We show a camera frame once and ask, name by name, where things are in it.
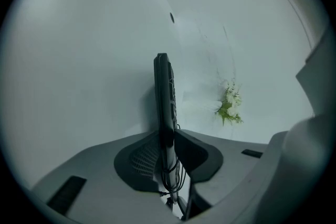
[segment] flower bouquet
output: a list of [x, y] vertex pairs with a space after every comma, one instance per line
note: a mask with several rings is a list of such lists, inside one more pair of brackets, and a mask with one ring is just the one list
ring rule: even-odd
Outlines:
[[239, 90], [235, 89], [235, 84], [225, 89], [224, 100], [222, 101], [221, 108], [216, 112], [220, 115], [223, 120], [223, 125], [225, 120], [232, 124], [232, 122], [241, 123], [243, 122], [238, 113], [238, 107], [242, 103], [242, 99], [239, 95]]

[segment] white curved surface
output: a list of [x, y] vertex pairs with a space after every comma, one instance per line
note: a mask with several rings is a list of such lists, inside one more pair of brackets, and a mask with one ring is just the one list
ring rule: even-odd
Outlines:
[[[155, 128], [158, 52], [183, 129], [267, 143], [312, 115], [295, 78], [309, 44], [287, 0], [17, 0], [11, 16], [3, 140], [28, 188], [89, 146]], [[208, 104], [234, 77], [244, 123], [222, 127]]]

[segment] small black hole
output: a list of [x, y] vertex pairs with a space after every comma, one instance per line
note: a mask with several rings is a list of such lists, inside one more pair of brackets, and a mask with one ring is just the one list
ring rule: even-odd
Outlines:
[[170, 13], [170, 19], [172, 20], [173, 23], [175, 23], [173, 14], [171, 14], [171, 13]]

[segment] black slot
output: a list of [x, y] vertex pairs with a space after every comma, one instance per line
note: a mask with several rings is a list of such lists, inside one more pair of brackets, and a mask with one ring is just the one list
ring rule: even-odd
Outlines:
[[63, 184], [63, 186], [61, 186], [56, 194], [54, 194], [47, 205], [61, 215], [65, 215], [72, 203], [75, 201], [85, 182], [86, 179], [84, 178], [71, 176]]
[[242, 154], [260, 159], [263, 153], [259, 151], [253, 151], [253, 150], [243, 150]]

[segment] black rectangular slot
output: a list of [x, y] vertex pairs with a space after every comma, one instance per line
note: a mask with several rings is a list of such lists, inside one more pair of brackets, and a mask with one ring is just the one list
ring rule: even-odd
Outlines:
[[47, 205], [61, 215], [65, 215], [85, 182], [86, 179], [84, 178], [71, 176], [54, 194]]
[[253, 151], [253, 150], [243, 150], [242, 154], [260, 159], [263, 153], [259, 151]]

